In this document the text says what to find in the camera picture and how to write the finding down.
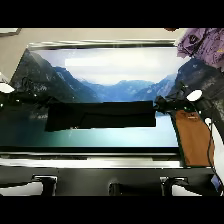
display screen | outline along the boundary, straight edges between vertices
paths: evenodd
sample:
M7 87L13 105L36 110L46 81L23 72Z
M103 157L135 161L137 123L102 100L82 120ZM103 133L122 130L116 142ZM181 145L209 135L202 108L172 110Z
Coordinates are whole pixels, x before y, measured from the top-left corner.
M165 97L188 59L175 47L26 50L10 82L16 91L64 103L154 101ZM47 109L23 105L0 112L1 146L177 147L167 115L156 127L44 131Z

brown leather object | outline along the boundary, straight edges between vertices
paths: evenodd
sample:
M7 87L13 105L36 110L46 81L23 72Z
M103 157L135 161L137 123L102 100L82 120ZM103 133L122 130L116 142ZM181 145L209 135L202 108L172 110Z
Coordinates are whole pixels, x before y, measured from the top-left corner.
M199 115L183 110L176 112L176 126L179 132L185 162L188 166L209 166L207 150L210 130ZM211 141L210 160L213 164L214 142Z

purple cloth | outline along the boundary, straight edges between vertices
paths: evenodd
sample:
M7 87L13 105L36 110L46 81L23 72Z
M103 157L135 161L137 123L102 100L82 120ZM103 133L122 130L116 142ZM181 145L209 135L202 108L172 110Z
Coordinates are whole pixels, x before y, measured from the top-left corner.
M188 28L177 49L178 57L193 56L215 68L223 67L224 28Z

black cable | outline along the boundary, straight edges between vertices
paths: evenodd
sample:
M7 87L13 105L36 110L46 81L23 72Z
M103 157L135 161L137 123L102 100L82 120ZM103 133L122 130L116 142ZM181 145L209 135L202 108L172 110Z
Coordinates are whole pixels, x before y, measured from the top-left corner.
M208 144L208 150L207 150L207 158L208 158L208 162L209 162L209 165L213 171L213 173L216 175L220 185L221 185L221 188L222 188L222 192L221 192L221 195L220 196L223 196L223 192L224 192L224 185L223 185L223 182L221 180L221 178L219 177L219 175L217 174L216 172L216 169L215 167L212 165L212 162L211 162L211 159L210 159L210 148L211 148L211 143L212 143L212 126L213 126L213 107L212 107L212 112L211 112L211 130L210 130L210 139L209 139L209 144Z

